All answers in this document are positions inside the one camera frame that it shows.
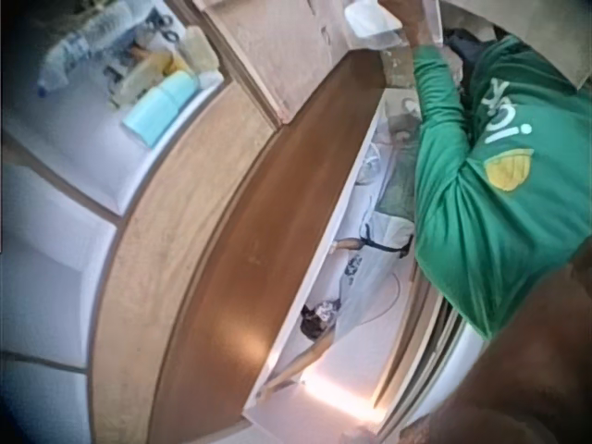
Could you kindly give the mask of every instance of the plastic bottle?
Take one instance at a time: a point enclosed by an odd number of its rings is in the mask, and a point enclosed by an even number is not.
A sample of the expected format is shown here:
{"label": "plastic bottle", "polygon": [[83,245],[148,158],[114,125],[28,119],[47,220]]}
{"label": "plastic bottle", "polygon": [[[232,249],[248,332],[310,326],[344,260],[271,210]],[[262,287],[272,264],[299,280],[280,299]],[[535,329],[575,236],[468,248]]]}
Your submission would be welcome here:
{"label": "plastic bottle", "polygon": [[153,8],[154,0],[118,0],[90,18],[80,29],[66,35],[43,59],[37,80],[39,95],[43,97],[67,86],[72,69],[146,20]]}

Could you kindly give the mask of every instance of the scissors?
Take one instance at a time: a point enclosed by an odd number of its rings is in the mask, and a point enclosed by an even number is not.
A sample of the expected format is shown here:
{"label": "scissors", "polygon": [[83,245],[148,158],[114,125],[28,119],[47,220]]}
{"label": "scissors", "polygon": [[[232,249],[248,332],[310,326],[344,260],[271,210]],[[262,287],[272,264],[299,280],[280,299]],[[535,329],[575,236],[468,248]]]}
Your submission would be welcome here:
{"label": "scissors", "polygon": [[160,14],[155,8],[146,19],[146,24],[150,30],[160,32],[167,42],[179,42],[179,35],[170,29],[173,26],[171,16]]}

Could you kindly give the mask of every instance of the shelf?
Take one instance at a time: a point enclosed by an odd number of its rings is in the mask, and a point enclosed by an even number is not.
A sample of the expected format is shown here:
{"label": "shelf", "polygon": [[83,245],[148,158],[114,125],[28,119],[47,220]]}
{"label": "shelf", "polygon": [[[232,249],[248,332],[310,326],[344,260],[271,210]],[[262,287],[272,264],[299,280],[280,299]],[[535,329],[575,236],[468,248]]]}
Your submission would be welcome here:
{"label": "shelf", "polygon": [[[55,8],[71,3],[62,0]],[[162,0],[156,7],[174,18]],[[184,29],[174,18],[173,29]],[[23,19],[3,47],[3,127],[25,149],[68,183],[114,213],[125,214],[154,161],[184,123],[222,83],[197,92],[150,149],[121,124],[131,105],[115,109],[108,100],[100,64],[82,64],[72,71],[66,88],[37,95],[37,76],[47,39],[39,27]],[[151,49],[171,43],[157,35]]]}
{"label": "shelf", "polygon": [[3,361],[0,390],[28,442],[91,444],[85,375]]}
{"label": "shelf", "polygon": [[84,367],[116,228],[23,166],[3,166],[2,349]]}

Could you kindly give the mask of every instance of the person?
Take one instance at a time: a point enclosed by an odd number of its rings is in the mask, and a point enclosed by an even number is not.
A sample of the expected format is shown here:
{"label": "person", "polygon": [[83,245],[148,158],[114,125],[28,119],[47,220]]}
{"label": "person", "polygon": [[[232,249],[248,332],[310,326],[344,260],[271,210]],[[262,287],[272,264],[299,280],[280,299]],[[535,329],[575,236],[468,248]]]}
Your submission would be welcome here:
{"label": "person", "polygon": [[398,442],[592,442],[591,328],[592,238],[543,278],[461,385]]}
{"label": "person", "polygon": [[467,109],[421,0],[380,0],[413,49],[423,118],[415,256],[485,339],[592,232],[592,94],[508,35],[476,63]]}

